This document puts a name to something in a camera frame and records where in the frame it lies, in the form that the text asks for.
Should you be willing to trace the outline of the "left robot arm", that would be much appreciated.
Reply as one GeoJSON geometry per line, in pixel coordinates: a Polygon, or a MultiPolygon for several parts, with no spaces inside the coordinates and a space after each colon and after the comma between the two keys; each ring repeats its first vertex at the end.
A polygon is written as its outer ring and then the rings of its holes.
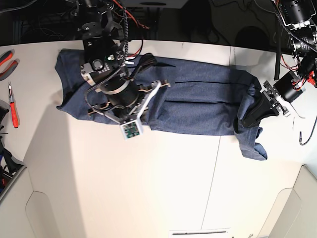
{"type": "Polygon", "coordinates": [[[243,127],[254,127],[262,119],[279,114],[296,115],[292,107],[304,92],[305,83],[317,85],[317,26],[313,17],[317,11],[311,0],[274,0],[272,1],[277,21],[289,35],[294,67],[280,77],[275,70],[275,83],[264,83],[265,90],[257,101],[246,111],[242,119],[243,127]]]}

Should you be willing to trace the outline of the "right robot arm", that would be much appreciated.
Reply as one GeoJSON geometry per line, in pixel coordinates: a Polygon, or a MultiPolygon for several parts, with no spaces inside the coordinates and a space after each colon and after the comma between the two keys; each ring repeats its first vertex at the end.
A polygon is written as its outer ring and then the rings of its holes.
{"type": "Polygon", "coordinates": [[[77,0],[74,17],[84,45],[81,76],[90,85],[84,99],[91,111],[117,124],[139,122],[150,100],[162,86],[137,85],[135,76],[158,64],[147,53],[132,73],[128,60],[128,12],[115,0],[77,0]]]}

